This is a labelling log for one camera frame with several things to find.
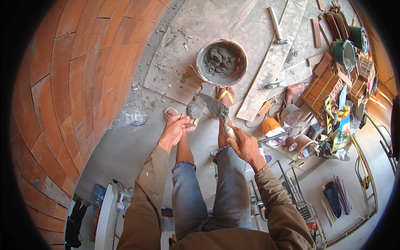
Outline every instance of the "brick wall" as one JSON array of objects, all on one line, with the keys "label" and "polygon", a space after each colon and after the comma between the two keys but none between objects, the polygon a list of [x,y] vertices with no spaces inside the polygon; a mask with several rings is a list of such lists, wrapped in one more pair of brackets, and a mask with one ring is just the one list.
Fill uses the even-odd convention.
[{"label": "brick wall", "polygon": [[52,248],[79,175],[126,105],[132,77],[172,0],[58,0],[16,79],[11,149],[22,197]]}]

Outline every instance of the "mortar bucket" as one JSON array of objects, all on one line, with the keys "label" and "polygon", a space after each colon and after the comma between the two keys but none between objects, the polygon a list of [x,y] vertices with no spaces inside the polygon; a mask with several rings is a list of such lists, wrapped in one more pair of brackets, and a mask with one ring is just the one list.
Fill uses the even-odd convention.
[{"label": "mortar bucket", "polygon": [[348,26],[350,31],[349,40],[354,43],[354,46],[359,48],[364,55],[368,55],[368,39],[367,39],[367,31],[364,27],[354,27]]},{"label": "mortar bucket", "polygon": [[[207,55],[208,51],[211,48],[220,46],[227,48],[234,53],[235,57],[237,57],[236,70],[229,75],[212,75],[206,70],[205,63],[203,62],[204,57]],[[215,38],[211,41],[208,41],[201,47],[201,49],[195,55],[193,61],[190,63],[190,66],[196,72],[197,76],[200,77],[203,81],[208,82],[216,87],[223,88],[238,83],[247,71],[247,64],[248,63],[246,52],[240,44],[231,40]]]},{"label": "mortar bucket", "polygon": [[353,45],[349,40],[344,42],[333,42],[330,46],[330,54],[332,58],[344,66],[347,72],[351,72],[354,68],[356,55]]}]

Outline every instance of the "ripped jeans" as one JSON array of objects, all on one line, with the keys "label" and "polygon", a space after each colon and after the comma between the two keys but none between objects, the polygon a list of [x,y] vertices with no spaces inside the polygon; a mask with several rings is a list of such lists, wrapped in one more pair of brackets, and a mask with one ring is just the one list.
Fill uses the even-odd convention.
[{"label": "ripped jeans", "polygon": [[221,228],[247,228],[250,225],[250,196],[244,173],[246,162],[228,146],[214,157],[218,183],[213,215],[208,216],[206,203],[196,178],[196,165],[177,162],[172,169],[172,209],[177,240],[192,232],[209,232]]}]

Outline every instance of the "foot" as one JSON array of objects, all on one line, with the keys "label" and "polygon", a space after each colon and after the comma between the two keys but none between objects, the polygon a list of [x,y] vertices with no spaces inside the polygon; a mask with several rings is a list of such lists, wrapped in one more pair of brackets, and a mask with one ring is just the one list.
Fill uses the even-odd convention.
[{"label": "foot", "polygon": [[176,115],[177,113],[175,113],[173,110],[168,110],[164,115],[164,120],[167,121],[171,116],[176,116]]},{"label": "foot", "polygon": [[[225,90],[227,90],[227,91],[230,93],[230,95],[232,96],[232,99],[235,97],[235,92],[233,91],[233,88],[232,88],[232,87],[220,88],[220,90],[219,90],[219,92],[218,92],[218,97],[221,96],[222,93],[223,93]],[[231,101],[230,101],[230,99],[229,99],[229,97],[228,97],[227,95],[224,95],[224,97],[221,99],[221,102],[222,102],[223,104],[225,104],[228,108],[229,108],[230,106],[232,106],[232,103],[231,103]]]}]

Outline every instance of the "red drill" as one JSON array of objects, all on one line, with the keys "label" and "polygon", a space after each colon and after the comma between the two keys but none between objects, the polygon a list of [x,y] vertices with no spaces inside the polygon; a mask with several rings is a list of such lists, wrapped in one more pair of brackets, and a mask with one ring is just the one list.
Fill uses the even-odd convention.
[{"label": "red drill", "polygon": [[303,92],[308,85],[309,85],[308,82],[299,82],[299,83],[287,86],[286,87],[287,91],[286,91],[286,96],[285,96],[286,105],[292,104],[292,97],[296,94]]}]

